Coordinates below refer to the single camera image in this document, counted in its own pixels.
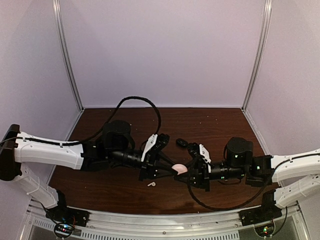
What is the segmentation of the round white case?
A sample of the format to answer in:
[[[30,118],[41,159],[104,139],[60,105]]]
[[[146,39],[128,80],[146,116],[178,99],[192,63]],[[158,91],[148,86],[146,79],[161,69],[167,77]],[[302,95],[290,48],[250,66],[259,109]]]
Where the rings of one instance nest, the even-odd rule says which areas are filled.
[[[174,164],[171,168],[176,171],[177,176],[188,172],[188,168],[184,164],[180,163]]]

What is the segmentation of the white earbud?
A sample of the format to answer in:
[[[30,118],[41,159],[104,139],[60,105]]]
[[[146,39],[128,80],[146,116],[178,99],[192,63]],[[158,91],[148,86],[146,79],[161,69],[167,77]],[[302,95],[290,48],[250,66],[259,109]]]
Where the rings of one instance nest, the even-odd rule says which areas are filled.
[[[155,186],[156,186],[156,183],[154,181],[147,185],[147,187],[155,187]]]

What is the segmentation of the black earbud charging case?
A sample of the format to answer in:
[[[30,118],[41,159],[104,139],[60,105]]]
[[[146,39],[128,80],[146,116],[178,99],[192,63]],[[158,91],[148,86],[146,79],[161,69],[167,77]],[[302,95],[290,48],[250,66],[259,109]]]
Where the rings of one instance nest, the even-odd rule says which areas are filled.
[[[177,138],[175,143],[178,147],[183,148],[183,149],[186,149],[189,145],[189,143],[182,138]]]

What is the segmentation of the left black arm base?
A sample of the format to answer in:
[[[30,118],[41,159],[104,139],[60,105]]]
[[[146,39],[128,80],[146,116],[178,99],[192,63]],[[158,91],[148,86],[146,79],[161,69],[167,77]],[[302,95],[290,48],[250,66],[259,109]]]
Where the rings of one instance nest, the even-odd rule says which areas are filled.
[[[86,210],[68,207],[66,197],[60,190],[57,190],[57,196],[57,206],[53,208],[47,208],[46,217],[56,222],[86,227],[90,213]]]

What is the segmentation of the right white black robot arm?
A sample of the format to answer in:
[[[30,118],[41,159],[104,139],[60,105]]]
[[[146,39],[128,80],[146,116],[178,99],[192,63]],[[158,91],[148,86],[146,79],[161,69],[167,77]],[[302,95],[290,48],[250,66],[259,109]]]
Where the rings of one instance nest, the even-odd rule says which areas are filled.
[[[239,209],[263,195],[262,206],[256,210],[259,220],[268,220],[277,210],[315,195],[320,190],[320,151],[318,149],[293,155],[253,155],[253,142],[232,137],[223,149],[223,161],[214,165],[203,144],[188,143],[179,138],[176,144],[186,148],[192,160],[172,166],[175,180],[186,183],[191,198],[211,211],[222,211],[200,201],[192,187],[210,190],[211,181],[245,180],[245,184],[259,188],[247,201],[224,208]]]

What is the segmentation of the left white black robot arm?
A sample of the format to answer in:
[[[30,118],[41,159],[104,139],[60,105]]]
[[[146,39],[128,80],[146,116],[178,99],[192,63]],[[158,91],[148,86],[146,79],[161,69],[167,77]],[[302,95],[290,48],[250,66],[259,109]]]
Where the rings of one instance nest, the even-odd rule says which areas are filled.
[[[72,218],[72,211],[66,207],[64,194],[40,180],[26,163],[44,163],[85,172],[119,165],[139,169],[140,181],[176,176],[178,171],[173,167],[174,162],[162,152],[169,139],[166,134],[152,134],[144,150],[138,150],[131,136],[131,126],[123,120],[104,124],[102,134],[96,140],[84,143],[35,138],[13,124],[0,143],[0,179],[16,182],[27,195],[46,209],[52,209],[61,222],[67,222]]]

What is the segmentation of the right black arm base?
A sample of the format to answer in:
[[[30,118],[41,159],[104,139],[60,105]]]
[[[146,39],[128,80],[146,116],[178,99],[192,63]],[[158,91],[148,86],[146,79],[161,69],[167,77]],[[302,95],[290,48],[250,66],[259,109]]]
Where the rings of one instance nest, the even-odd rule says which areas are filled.
[[[262,196],[261,206],[239,212],[243,227],[271,221],[282,216],[282,209],[276,206],[274,200],[275,192],[275,189],[265,192]]]

